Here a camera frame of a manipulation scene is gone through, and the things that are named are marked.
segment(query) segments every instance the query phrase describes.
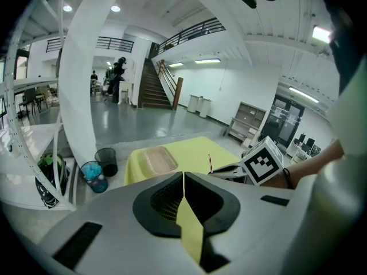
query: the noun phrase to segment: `wire mesh bin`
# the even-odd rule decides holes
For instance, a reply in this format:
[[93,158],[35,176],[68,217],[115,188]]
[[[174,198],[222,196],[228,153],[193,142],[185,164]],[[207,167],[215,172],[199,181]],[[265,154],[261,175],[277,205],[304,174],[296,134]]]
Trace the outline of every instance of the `wire mesh bin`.
[[97,161],[90,161],[84,164],[80,171],[81,178],[97,194],[106,191],[108,187],[107,179],[102,174],[102,166]]
[[116,175],[117,161],[116,161],[116,152],[112,148],[104,148],[100,149],[96,155],[95,159],[102,165],[103,174],[106,177],[112,177]]

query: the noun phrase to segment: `bracelet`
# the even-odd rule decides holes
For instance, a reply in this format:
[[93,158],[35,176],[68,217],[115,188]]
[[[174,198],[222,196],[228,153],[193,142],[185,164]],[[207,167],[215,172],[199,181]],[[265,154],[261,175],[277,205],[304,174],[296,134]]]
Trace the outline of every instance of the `bracelet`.
[[293,184],[291,183],[291,179],[290,179],[291,174],[289,170],[284,168],[283,173],[284,173],[284,178],[286,179],[286,182],[287,182],[288,189],[294,190]]

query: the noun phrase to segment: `red striped stick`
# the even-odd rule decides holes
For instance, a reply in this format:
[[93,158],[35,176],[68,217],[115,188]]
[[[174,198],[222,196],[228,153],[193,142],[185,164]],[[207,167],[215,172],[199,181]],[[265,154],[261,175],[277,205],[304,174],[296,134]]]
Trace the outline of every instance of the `red striped stick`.
[[212,157],[210,157],[210,155],[209,155],[209,163],[210,163],[210,172],[213,173]]

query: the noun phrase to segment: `fluorescent light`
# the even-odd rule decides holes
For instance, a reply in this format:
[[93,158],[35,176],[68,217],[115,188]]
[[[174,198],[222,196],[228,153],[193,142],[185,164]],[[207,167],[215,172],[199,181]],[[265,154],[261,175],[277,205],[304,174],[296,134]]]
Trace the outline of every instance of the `fluorescent light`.
[[325,43],[330,43],[330,34],[331,31],[326,30],[326,29],[322,29],[321,27],[316,26],[314,28],[314,32],[312,34],[312,36],[318,40],[321,40]]
[[295,89],[295,88],[290,87],[289,89],[290,89],[291,91],[293,91],[293,92],[299,93],[299,94],[300,94],[300,95],[302,95],[303,97],[306,97],[306,98],[310,99],[311,101],[313,101],[313,102],[315,102],[315,103],[319,103],[319,101],[318,101],[318,100],[316,100],[316,99],[312,98],[312,97],[311,97],[311,96],[309,96],[309,95],[306,95],[305,93],[302,93],[301,91],[299,91],[299,90],[297,90],[297,89]]
[[113,12],[119,12],[121,9],[120,9],[120,7],[119,7],[119,6],[117,6],[117,5],[113,5],[113,7],[111,7],[111,10],[112,10]]
[[64,9],[64,11],[66,11],[66,12],[70,12],[70,11],[72,11],[72,10],[73,10],[73,9],[71,8],[71,6],[69,6],[69,5],[64,6],[64,7],[63,7],[63,9]]
[[181,62],[168,65],[169,67],[176,67],[183,65]]
[[197,64],[201,63],[217,63],[220,62],[220,59],[207,59],[207,60],[195,60]]

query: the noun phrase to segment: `staircase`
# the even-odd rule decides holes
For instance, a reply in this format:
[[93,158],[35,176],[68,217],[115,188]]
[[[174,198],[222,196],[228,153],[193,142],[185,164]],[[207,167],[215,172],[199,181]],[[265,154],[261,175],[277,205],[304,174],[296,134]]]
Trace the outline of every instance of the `staircase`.
[[138,107],[172,109],[161,81],[150,59],[145,59],[140,82]]

